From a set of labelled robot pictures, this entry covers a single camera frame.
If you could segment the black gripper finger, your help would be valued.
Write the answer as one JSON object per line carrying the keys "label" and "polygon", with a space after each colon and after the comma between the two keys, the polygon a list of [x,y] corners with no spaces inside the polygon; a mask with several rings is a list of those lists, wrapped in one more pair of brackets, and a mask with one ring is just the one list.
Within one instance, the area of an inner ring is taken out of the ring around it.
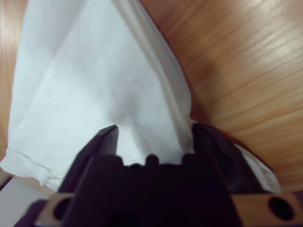
{"label": "black gripper finger", "polygon": [[212,155],[231,193],[263,193],[242,153],[223,132],[204,123],[194,123],[192,133],[194,151]]}
{"label": "black gripper finger", "polygon": [[116,156],[117,141],[118,127],[116,125],[101,129],[77,154],[58,192],[73,193],[76,190],[92,157]]}

